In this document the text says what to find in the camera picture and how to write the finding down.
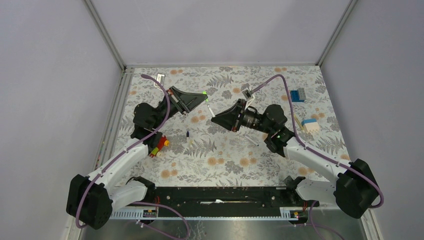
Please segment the white pen green tip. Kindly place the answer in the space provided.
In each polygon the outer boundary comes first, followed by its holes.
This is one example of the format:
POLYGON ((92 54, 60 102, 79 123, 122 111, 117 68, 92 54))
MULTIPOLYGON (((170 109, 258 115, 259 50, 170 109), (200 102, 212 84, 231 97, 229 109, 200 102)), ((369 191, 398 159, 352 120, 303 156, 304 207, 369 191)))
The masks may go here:
POLYGON ((209 105, 209 104, 207 104, 206 106, 207 106, 207 109, 209 110, 209 112, 210 112, 211 116, 212 116, 212 117, 215 117, 215 114, 214 114, 213 110, 211 109, 210 105, 209 105))

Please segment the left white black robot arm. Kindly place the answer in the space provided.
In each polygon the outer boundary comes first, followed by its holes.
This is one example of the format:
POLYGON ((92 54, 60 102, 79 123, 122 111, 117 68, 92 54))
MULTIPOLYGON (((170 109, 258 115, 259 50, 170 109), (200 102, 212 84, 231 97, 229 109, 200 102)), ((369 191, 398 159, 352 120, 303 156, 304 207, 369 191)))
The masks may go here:
POLYGON ((155 192, 148 183, 132 180, 124 187, 117 183, 138 162, 157 156, 170 141, 160 132, 165 122, 176 113, 188 114, 207 100, 204 93, 188 93, 171 86, 164 92, 158 106, 146 102, 134 108, 134 130, 124 147, 107 162, 87 176, 77 174, 70 182, 66 212, 75 217, 75 224, 98 230, 112 213, 140 202, 152 204, 155 192))

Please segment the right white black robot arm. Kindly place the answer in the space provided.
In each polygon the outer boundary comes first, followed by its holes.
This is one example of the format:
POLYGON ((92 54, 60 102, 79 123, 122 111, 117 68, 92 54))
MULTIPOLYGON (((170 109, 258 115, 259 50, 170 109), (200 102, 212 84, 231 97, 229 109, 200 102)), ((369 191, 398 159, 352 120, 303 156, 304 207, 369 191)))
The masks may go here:
POLYGON ((241 98, 232 107, 211 118, 212 123, 231 132, 246 127, 267 134, 264 143, 272 153, 312 168, 329 181, 318 201, 332 202, 348 216, 361 218, 366 210, 373 207, 380 193, 369 165, 360 158, 353 162, 337 160, 307 145, 285 126, 287 120, 278 104, 271 104, 264 113, 258 113, 241 98))

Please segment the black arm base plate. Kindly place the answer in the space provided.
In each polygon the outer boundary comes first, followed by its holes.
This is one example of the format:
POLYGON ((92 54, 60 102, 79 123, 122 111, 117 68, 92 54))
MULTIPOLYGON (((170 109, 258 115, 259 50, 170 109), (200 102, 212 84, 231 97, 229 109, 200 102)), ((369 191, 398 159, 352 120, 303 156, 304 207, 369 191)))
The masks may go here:
POLYGON ((313 200, 287 187, 155 187, 143 202, 157 204, 159 217, 291 218, 305 214, 313 200))

